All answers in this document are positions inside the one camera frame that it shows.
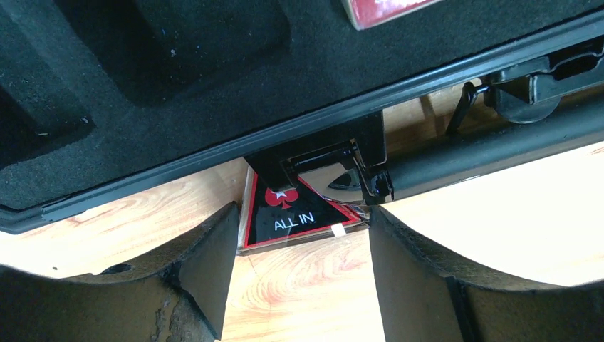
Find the black triangle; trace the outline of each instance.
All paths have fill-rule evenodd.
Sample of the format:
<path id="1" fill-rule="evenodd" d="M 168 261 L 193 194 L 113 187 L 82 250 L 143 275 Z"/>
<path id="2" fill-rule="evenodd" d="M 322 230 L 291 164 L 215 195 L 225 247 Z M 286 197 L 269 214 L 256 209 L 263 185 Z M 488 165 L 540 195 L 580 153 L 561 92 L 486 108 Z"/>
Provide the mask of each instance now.
<path id="1" fill-rule="evenodd" d="M 338 223 L 359 221 L 350 211 L 339 204 L 326 201 L 302 181 L 295 190 L 279 196 L 273 192 L 268 195 L 267 190 L 266 185 L 258 181 L 258 176 L 254 174 L 246 247 L 310 234 L 329 229 Z M 288 202 L 296 197 L 292 191 L 297 192 L 297 199 Z"/>

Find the red card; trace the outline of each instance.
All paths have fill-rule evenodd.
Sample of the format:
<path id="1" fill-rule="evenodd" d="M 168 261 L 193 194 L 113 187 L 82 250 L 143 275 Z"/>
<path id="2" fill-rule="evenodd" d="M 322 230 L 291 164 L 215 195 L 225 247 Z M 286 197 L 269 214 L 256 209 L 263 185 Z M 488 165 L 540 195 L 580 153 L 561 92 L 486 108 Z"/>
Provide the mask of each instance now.
<path id="1" fill-rule="evenodd" d="M 344 0 L 357 30 L 368 29 L 439 0 Z"/>
<path id="2" fill-rule="evenodd" d="M 250 168 L 239 222 L 238 254 L 250 255 L 367 228 L 366 209 L 325 199 L 302 179 L 272 192 Z"/>

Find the wooden floor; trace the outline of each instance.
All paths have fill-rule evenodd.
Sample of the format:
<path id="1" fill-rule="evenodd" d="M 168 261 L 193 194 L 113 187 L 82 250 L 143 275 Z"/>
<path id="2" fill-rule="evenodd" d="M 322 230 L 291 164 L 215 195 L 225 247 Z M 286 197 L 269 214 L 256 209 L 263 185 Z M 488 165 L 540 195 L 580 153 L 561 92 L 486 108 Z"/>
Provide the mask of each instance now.
<path id="1" fill-rule="evenodd" d="M 441 135 L 460 87 L 385 111 L 389 152 Z M 490 118 L 478 105 L 464 123 Z M 604 279 L 604 143 L 385 206 L 433 240 L 528 279 Z M 0 234 L 0 264 L 62 278 L 98 274 L 240 201 L 234 160 L 18 236 Z M 367 232 L 237 257 L 225 341 L 381 341 Z"/>
<path id="2" fill-rule="evenodd" d="M 384 341 L 368 232 L 238 256 L 226 314 L 223 341 Z"/>

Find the black metal bar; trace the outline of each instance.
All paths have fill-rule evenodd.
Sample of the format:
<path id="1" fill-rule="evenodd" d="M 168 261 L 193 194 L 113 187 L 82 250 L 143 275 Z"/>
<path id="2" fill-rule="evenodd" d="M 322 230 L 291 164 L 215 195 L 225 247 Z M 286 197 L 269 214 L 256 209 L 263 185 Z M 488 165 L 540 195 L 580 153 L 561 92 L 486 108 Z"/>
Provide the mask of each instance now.
<path id="1" fill-rule="evenodd" d="M 447 135 L 454 135 L 457 133 L 457 129 L 462 125 L 462 121 L 466 118 L 468 110 L 476 103 L 478 95 L 485 93 L 489 87 L 487 85 L 481 85 L 479 87 L 474 86 L 472 82 L 466 82 L 462 89 L 462 97 L 457 103 L 455 113 L 449 125 L 447 126 Z"/>
<path id="2" fill-rule="evenodd" d="M 388 162 L 395 199 L 604 140 L 604 96 L 576 97 L 546 119 L 443 140 Z"/>

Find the red spade symbol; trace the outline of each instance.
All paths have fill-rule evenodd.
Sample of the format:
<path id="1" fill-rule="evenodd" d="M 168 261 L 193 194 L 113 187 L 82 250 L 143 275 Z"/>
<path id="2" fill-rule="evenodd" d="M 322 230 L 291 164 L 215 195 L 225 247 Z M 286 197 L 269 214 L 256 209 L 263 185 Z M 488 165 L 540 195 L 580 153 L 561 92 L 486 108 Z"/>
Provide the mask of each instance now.
<path id="1" fill-rule="evenodd" d="M 270 189 L 266 189 L 264 199 L 266 200 L 266 203 L 271 207 L 276 207 L 282 204 L 282 210 L 288 209 L 291 208 L 291 205 L 287 204 L 287 202 L 295 202 L 298 199 L 298 192 L 296 191 L 296 189 L 287 190 L 283 192 L 272 192 Z"/>

